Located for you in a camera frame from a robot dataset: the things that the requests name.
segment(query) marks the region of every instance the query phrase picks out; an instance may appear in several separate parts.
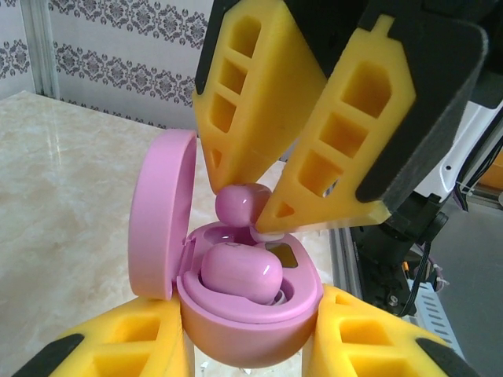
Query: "pink earbud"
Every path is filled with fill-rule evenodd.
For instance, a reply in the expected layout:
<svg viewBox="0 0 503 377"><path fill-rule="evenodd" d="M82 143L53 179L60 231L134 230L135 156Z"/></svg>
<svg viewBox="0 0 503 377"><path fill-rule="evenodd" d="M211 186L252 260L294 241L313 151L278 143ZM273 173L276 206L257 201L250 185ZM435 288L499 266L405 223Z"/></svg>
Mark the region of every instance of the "pink earbud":
<svg viewBox="0 0 503 377"><path fill-rule="evenodd" d="M203 285L215 292L269 305L280 291L283 269L266 249L239 243L219 243L203 257Z"/></svg>
<svg viewBox="0 0 503 377"><path fill-rule="evenodd" d="M218 219L228 226L249 226L251 237L256 242L280 240L284 234L261 234L254 226L270 196L269 188L259 183L229 185L218 193L215 211Z"/></svg>

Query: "wallpaper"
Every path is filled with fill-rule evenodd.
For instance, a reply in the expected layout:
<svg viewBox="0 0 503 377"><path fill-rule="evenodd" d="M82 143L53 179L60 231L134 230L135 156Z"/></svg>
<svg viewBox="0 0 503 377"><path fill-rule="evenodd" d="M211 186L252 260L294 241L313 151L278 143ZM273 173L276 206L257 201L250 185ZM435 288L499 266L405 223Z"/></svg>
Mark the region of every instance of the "wallpaper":
<svg viewBox="0 0 503 377"><path fill-rule="evenodd" d="M0 0L0 100L35 92L20 0Z"/></svg>
<svg viewBox="0 0 503 377"><path fill-rule="evenodd" d="M195 129L193 77L212 0L49 0L61 100Z"/></svg>

